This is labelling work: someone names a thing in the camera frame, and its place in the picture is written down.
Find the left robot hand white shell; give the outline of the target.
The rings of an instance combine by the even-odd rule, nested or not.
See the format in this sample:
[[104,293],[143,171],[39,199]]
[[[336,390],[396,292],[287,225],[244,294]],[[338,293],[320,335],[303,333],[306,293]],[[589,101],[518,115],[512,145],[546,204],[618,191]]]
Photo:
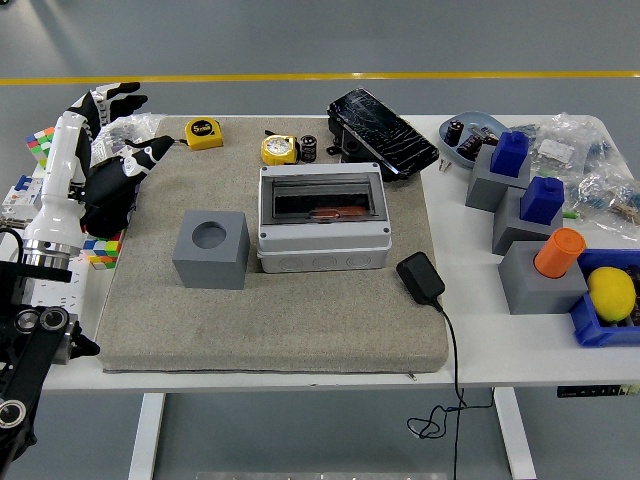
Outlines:
[[101,130],[139,109],[148,97],[138,82],[98,86],[71,104],[58,118],[41,190],[41,209],[24,232],[24,246],[80,249],[81,218],[140,184],[174,144],[169,136],[153,138],[93,169],[91,147]]

